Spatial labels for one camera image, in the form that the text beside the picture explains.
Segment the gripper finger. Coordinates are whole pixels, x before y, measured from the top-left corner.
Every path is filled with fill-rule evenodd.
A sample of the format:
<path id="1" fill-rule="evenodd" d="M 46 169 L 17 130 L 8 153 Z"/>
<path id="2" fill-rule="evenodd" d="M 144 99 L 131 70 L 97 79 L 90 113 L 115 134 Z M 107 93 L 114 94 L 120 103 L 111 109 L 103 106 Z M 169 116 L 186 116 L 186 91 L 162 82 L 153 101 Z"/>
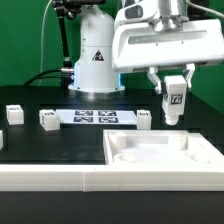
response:
<path id="1" fill-rule="evenodd" d="M 191 79 L 194 75 L 194 72 L 195 72 L 195 64 L 194 63 L 185 65 L 185 67 L 183 69 L 183 73 L 185 74 L 185 80 L 187 82 L 188 89 L 192 88 Z"/>
<path id="2" fill-rule="evenodd" d="M 155 87 L 155 91 L 157 94 L 162 93 L 162 85 L 161 80 L 157 76 L 158 68 L 157 67 L 150 67 L 147 72 L 148 79 L 152 82 Z"/>

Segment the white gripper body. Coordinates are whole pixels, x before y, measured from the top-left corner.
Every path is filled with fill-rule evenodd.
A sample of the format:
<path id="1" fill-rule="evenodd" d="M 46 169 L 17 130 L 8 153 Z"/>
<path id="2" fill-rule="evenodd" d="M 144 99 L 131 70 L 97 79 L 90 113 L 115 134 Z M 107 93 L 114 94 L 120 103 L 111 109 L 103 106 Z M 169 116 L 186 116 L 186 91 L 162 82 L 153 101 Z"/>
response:
<path id="1" fill-rule="evenodd" d="M 114 30 L 112 67 L 119 73 L 224 60 L 220 21 L 191 21 L 184 2 L 124 4 L 116 15 Z"/>

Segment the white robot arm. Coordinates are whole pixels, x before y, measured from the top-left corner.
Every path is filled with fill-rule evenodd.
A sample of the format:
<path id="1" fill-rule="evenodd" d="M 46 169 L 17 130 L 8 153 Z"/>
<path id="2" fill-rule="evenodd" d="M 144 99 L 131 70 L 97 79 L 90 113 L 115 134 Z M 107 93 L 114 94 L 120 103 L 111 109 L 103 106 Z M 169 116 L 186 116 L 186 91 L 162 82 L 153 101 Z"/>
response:
<path id="1" fill-rule="evenodd" d="M 162 91 L 160 69 L 182 68 L 189 83 L 197 65 L 224 60 L 224 35 L 217 19 L 191 21 L 187 0 L 122 0 L 115 18 L 95 4 L 81 13 L 81 55 L 74 90 L 121 90 L 119 75 L 145 71 Z"/>

